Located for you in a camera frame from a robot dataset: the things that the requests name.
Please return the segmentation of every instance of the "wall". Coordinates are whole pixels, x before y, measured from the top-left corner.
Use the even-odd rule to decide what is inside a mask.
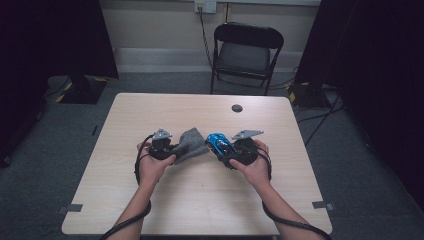
[[[103,0],[101,5],[114,48],[138,48],[150,53],[153,49],[162,53],[163,49],[205,52],[200,18],[194,13],[192,1]],[[286,63],[287,58],[293,58],[290,64],[296,65],[317,10],[318,6],[217,3],[216,14],[203,14],[209,49],[213,47],[214,29],[227,18],[280,31],[285,37],[282,58]]]

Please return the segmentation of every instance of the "gray fabric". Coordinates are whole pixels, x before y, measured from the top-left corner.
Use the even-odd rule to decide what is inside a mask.
[[[205,139],[202,137],[197,128],[192,128],[184,132],[180,137],[179,145],[175,147],[174,150],[183,150],[184,152],[187,152],[175,160],[175,165],[209,151],[209,149],[205,146]]]

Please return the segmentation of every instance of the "forearm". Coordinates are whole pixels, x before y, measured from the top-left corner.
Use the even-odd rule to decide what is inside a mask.
[[[131,201],[128,203],[127,207],[122,212],[121,216],[118,218],[114,226],[142,213],[149,203],[155,185],[155,183],[140,182],[140,186],[137,188],[137,191],[135,192]],[[140,232],[143,227],[143,220],[144,218],[128,225],[127,227],[121,229],[120,231],[110,236],[108,239],[140,239]]]
[[[300,222],[309,224],[302,216],[300,216],[281,196],[277,191],[272,187],[271,184],[261,187],[255,187],[255,190],[261,197],[265,206],[268,210],[279,218],[287,219],[290,221]],[[278,232],[282,236],[283,239],[294,240],[294,239],[323,239],[320,235],[288,226],[282,223],[274,222],[275,226],[278,229]]]

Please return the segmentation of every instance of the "chair backrest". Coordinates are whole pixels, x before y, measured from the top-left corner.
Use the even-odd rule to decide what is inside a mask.
[[[284,38],[277,30],[243,23],[229,22],[218,26],[214,32],[217,40],[256,47],[281,49]]]

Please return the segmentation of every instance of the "hand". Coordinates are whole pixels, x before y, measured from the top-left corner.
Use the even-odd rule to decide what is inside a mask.
[[[258,146],[259,152],[264,156],[268,156],[268,146],[259,140],[254,140],[254,142],[256,146]],[[247,166],[235,159],[231,159],[230,163],[233,165],[233,167],[243,173],[247,182],[249,182],[255,189],[257,189],[258,187],[270,184],[267,161],[268,160],[266,159],[262,159],[261,156],[258,156],[258,158],[253,163]]]
[[[164,160],[157,160],[150,155],[146,155],[149,154],[149,147],[151,145],[152,144],[150,142],[146,142],[144,148],[141,151],[140,156],[144,157],[140,160],[140,185],[142,183],[156,184],[159,182],[159,179],[165,172],[165,168],[174,163],[176,158],[175,155],[171,155]],[[140,147],[141,143],[137,145],[137,150],[140,150]]]

